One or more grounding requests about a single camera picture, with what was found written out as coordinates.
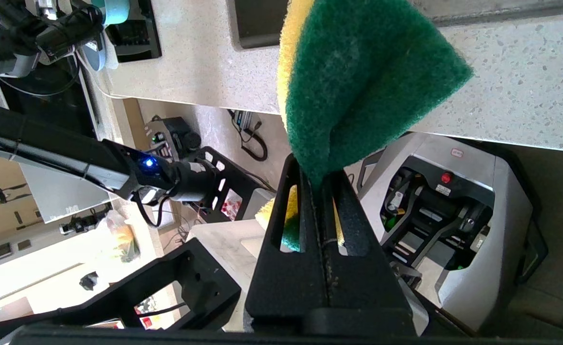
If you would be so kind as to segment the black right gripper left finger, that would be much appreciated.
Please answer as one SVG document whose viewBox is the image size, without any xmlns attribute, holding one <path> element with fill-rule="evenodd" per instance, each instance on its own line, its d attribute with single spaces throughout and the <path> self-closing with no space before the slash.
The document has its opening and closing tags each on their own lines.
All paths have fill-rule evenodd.
<svg viewBox="0 0 563 345">
<path fill-rule="evenodd" d="M 280 249 L 290 190 L 297 187 L 300 250 Z M 254 332 L 301 332 L 308 312 L 326 303 L 318 223 L 310 183 L 294 155 L 284 162 L 248 296 L 245 321 Z"/>
</svg>

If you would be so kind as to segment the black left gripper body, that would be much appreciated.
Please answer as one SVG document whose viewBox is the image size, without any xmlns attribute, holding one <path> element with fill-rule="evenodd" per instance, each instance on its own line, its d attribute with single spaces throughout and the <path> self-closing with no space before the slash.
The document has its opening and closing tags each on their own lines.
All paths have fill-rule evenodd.
<svg viewBox="0 0 563 345">
<path fill-rule="evenodd" d="M 76 7 L 57 20 L 41 20 L 43 29 L 34 38 L 36 46 L 45 53 L 65 53 L 98 39 L 104 15 L 98 7 Z"/>
</svg>

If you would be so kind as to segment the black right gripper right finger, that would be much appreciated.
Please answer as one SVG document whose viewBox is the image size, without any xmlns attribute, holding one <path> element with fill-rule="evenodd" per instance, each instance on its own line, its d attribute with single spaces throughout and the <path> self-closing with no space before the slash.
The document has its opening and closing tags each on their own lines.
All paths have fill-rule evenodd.
<svg viewBox="0 0 563 345">
<path fill-rule="evenodd" d="M 325 292 L 318 332 L 413 332 L 411 308 L 345 172 L 323 180 L 317 215 Z"/>
</svg>

